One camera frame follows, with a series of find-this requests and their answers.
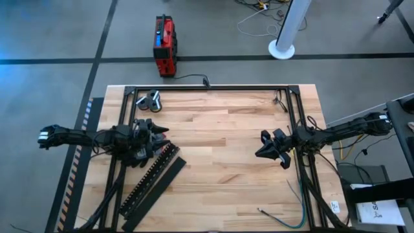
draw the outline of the wooden tabletop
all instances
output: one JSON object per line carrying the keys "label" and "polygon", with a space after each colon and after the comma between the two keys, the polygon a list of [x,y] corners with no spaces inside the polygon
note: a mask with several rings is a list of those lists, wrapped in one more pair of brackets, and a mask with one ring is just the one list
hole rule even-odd
{"label": "wooden tabletop", "polygon": [[[305,114],[324,128],[315,85],[300,85],[300,91]],[[108,86],[98,130],[117,125],[123,92],[124,86]],[[289,135],[289,114],[272,102],[274,91],[161,91],[160,95],[161,112],[137,109],[135,116],[152,118],[155,124],[169,128],[167,138],[181,148],[179,156],[187,164],[135,231],[290,230],[258,212],[258,207],[290,225],[301,221],[301,204],[287,184],[289,181],[300,195],[294,159],[290,168],[284,170],[280,161],[254,155],[262,146],[261,130],[271,132],[281,128]],[[127,124],[129,110],[125,115]],[[335,164],[331,147],[324,147],[321,153]],[[76,227],[85,223],[103,199],[110,160],[110,156],[102,155],[90,161]],[[151,162],[145,168],[127,169],[123,200]],[[338,217],[345,221],[347,207],[339,178],[319,156],[316,168],[323,198],[328,204],[339,202]],[[112,219],[113,204],[114,198],[107,226]],[[320,225],[313,198],[312,205],[316,224]],[[118,230],[122,230],[124,221],[120,216]],[[308,229],[306,222],[298,230]]]}

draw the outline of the table leg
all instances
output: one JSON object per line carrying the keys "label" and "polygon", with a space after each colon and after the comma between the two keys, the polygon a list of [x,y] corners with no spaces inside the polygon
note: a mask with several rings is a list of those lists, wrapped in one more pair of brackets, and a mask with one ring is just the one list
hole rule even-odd
{"label": "table leg", "polygon": [[383,23],[389,15],[401,5],[404,0],[392,0],[391,4],[387,7],[386,11],[382,14],[381,17],[378,18],[378,23]]}

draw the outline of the red battery pack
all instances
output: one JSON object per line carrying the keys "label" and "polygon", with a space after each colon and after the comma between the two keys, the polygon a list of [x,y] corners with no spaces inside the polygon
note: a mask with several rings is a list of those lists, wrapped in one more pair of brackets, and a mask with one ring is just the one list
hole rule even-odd
{"label": "red battery pack", "polygon": [[171,16],[157,16],[154,59],[161,77],[174,77],[177,71],[177,35]]}

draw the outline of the blue cable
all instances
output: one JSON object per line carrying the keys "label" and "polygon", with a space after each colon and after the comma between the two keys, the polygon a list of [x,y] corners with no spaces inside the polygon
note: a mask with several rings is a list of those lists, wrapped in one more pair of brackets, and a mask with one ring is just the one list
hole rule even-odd
{"label": "blue cable", "polygon": [[257,208],[257,210],[258,210],[258,211],[260,211],[262,214],[264,214],[264,215],[266,215],[266,216],[268,216],[268,217],[270,217],[270,218],[272,218],[272,219],[276,220],[277,222],[279,222],[280,224],[282,224],[282,225],[283,225],[283,226],[285,226],[285,227],[289,227],[289,228],[292,228],[292,229],[298,229],[298,228],[303,227],[303,225],[305,224],[305,203],[303,202],[303,190],[302,190],[302,185],[301,185],[301,182],[300,182],[300,181],[298,181],[298,183],[299,183],[299,188],[300,188],[300,193],[301,193],[301,196],[302,196],[302,198],[300,199],[300,198],[299,198],[299,196],[296,194],[296,192],[295,192],[295,191],[293,190],[293,188],[291,187],[291,185],[290,185],[289,181],[288,181],[288,180],[286,180],[286,182],[287,182],[287,184],[289,185],[290,190],[292,190],[292,192],[295,194],[295,196],[298,198],[299,202],[300,202],[300,203],[301,203],[301,205],[302,205],[302,220],[300,221],[300,223],[299,223],[298,225],[296,225],[296,226],[291,226],[291,225],[289,225],[289,224],[285,223],[284,221],[282,221],[281,219],[278,219],[278,218],[276,218],[276,217],[274,217],[274,216],[271,216],[270,214],[268,214],[267,212],[265,212],[264,210],[262,210],[262,209],[260,209],[260,208]]}

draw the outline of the floor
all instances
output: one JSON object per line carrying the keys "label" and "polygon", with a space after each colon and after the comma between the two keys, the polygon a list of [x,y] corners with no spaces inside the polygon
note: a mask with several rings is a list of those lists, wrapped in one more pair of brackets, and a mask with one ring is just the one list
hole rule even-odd
{"label": "floor", "polygon": [[[103,96],[107,85],[201,83],[198,78],[163,80],[148,62],[155,16],[173,16],[178,55],[195,60],[180,61],[177,76],[206,74],[211,83],[315,83],[331,122],[414,90],[409,36],[414,3],[405,1],[399,14],[379,27],[376,16],[388,4],[313,0],[307,28],[294,42],[297,56],[280,61],[257,56],[268,55],[274,38],[239,33],[237,22],[254,12],[230,0],[0,0],[0,230],[18,232],[13,224],[44,231],[67,148],[39,150],[42,127],[74,126],[85,100]],[[255,16],[242,27],[263,33],[275,23]],[[360,149],[374,141],[361,143]],[[395,155],[393,162],[389,154]],[[358,164],[384,164],[391,180],[411,177],[396,139],[378,144]]]}

